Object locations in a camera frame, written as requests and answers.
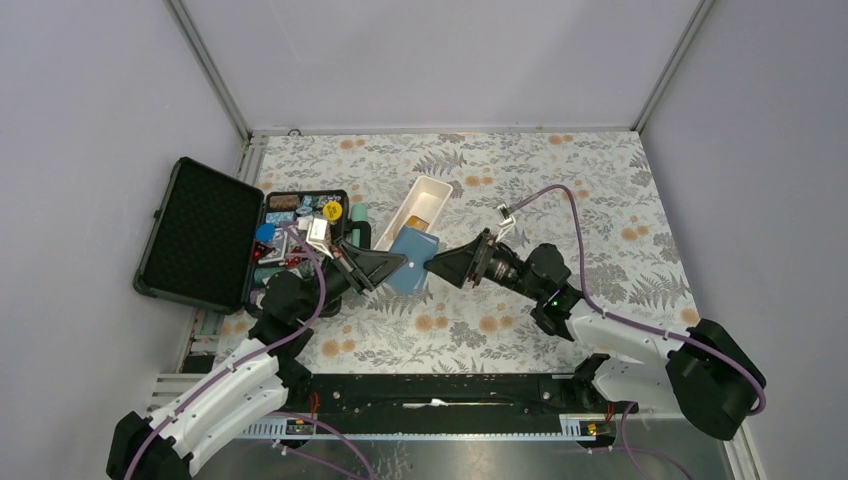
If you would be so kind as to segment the blue leather card holder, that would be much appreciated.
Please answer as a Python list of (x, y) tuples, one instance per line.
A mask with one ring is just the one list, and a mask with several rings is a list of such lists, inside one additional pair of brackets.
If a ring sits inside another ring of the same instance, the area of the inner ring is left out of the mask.
[(428, 275), (424, 263), (437, 254), (438, 246), (438, 237), (411, 227), (402, 227), (389, 252), (403, 254), (406, 263), (388, 278), (387, 283), (405, 295), (421, 291)]

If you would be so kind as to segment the gold credit card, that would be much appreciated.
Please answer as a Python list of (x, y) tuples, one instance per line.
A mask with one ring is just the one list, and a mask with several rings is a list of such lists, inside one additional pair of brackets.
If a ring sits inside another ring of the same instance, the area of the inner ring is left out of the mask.
[(405, 226), (419, 231), (427, 231), (430, 223), (416, 215), (411, 215), (405, 222)]

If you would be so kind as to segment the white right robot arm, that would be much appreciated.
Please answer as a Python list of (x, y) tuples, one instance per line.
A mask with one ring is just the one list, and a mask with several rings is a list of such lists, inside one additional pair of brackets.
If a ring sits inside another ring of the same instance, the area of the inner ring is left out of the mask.
[(457, 288), (488, 280), (518, 293), (534, 301), (531, 316), (544, 333), (601, 348), (574, 372), (573, 396), (583, 410), (633, 403), (680, 414), (725, 441), (764, 410), (767, 381), (722, 325), (701, 319), (674, 327), (605, 309), (571, 284), (571, 271), (552, 244), (521, 258), (483, 231), (423, 266)]

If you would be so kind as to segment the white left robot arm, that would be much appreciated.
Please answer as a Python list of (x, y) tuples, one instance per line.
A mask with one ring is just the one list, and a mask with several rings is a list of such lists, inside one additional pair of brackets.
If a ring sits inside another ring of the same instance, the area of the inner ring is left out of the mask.
[(347, 290), (372, 290), (408, 262), (403, 254), (346, 241), (321, 263), (304, 248), (312, 276), (285, 270), (266, 283), (261, 316), (225, 362), (146, 417), (131, 412), (115, 427), (106, 465), (111, 479), (192, 479), (230, 441), (265, 415), (309, 401), (309, 374), (296, 366), (326, 303)]

